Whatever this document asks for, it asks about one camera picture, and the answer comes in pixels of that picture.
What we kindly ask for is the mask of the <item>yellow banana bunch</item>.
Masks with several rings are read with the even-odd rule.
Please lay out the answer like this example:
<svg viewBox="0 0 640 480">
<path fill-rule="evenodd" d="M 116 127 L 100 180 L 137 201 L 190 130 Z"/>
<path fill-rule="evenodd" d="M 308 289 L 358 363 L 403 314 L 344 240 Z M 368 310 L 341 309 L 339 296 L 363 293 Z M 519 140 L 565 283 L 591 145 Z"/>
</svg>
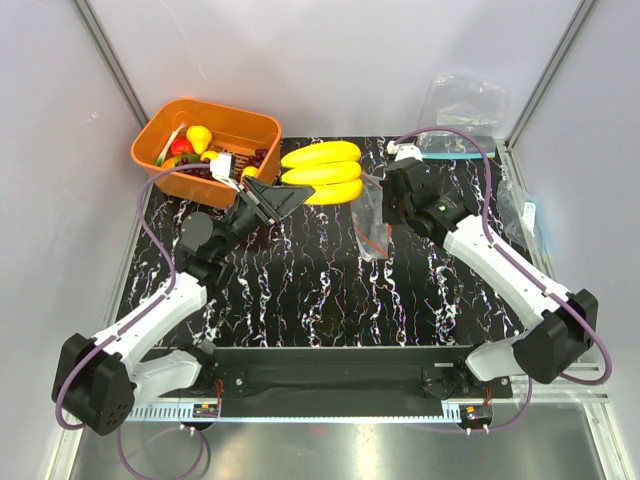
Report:
<svg viewBox="0 0 640 480">
<path fill-rule="evenodd" d="M 314 193 L 306 205 L 328 206 L 349 203 L 364 190 L 360 148 L 348 141 L 336 140 L 311 144 L 281 158 L 281 182 L 292 186 L 310 186 Z"/>
</svg>

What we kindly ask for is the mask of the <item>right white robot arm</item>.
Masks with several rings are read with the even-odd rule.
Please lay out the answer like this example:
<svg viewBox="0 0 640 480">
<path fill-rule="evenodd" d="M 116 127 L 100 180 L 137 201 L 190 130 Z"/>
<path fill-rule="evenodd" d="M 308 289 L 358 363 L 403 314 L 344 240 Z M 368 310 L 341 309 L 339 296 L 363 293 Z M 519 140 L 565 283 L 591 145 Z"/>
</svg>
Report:
<svg viewBox="0 0 640 480">
<path fill-rule="evenodd" d="M 382 218 L 406 224 L 478 274 L 513 310 L 521 334 L 475 347 L 459 361 L 454 384 L 476 396 L 490 381 L 525 374 L 549 384 L 593 344 L 598 302 L 570 292 L 537 270 L 483 222 L 477 207 L 455 191 L 441 194 L 415 158 L 386 167 Z"/>
</svg>

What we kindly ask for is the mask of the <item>orange plastic basket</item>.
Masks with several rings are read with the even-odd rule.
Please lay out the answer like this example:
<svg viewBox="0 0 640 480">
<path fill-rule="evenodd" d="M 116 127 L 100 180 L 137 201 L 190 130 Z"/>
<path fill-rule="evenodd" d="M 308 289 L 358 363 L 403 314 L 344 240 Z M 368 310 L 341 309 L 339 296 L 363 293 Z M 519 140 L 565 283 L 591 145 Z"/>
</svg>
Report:
<svg viewBox="0 0 640 480">
<path fill-rule="evenodd" d="M 235 181 L 249 173 L 272 184 L 280 171 L 280 140 L 281 126 L 270 116 L 182 98 L 152 117 L 131 156 L 150 176 L 186 163 L 212 162 Z"/>
</svg>

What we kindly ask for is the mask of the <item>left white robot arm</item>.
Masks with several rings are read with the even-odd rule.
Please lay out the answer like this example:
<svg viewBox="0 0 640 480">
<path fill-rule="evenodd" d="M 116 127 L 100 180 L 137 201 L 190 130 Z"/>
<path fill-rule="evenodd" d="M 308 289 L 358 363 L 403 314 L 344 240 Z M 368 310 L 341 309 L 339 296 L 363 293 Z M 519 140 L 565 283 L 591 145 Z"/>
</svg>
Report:
<svg viewBox="0 0 640 480">
<path fill-rule="evenodd" d="M 208 394 L 216 372 L 196 348 L 153 361 L 146 354 L 211 301 L 231 274 L 227 256 L 246 237 L 282 221 L 314 192 L 311 186 L 273 186 L 248 176 L 222 219 L 204 212 L 187 216 L 177 243 L 181 257 L 170 266 L 168 285 L 110 327 L 91 337 L 74 334 L 62 345 L 52 388 L 59 425 L 106 436 L 135 406 L 164 393 Z"/>
</svg>

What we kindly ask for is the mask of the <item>yellow pear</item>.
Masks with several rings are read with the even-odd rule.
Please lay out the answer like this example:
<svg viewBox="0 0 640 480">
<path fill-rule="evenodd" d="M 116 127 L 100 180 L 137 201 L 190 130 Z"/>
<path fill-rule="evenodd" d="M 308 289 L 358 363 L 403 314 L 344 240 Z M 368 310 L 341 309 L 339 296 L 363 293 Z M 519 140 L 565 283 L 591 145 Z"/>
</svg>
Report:
<svg viewBox="0 0 640 480">
<path fill-rule="evenodd" d="M 208 128 L 201 125 L 193 125 L 187 129 L 186 138 L 190 142 L 194 153 L 202 155 L 208 150 L 213 136 Z"/>
</svg>

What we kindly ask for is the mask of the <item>red zip clear bag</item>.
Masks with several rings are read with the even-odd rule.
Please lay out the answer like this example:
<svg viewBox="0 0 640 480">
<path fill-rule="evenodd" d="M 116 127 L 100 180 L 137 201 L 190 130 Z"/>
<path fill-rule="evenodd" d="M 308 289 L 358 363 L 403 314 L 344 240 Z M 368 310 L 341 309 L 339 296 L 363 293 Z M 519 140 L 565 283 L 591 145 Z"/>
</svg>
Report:
<svg viewBox="0 0 640 480">
<path fill-rule="evenodd" d="M 362 174 L 363 190 L 350 203 L 359 257 L 367 262 L 389 258 L 391 226 L 382 219 L 381 178 Z"/>
</svg>

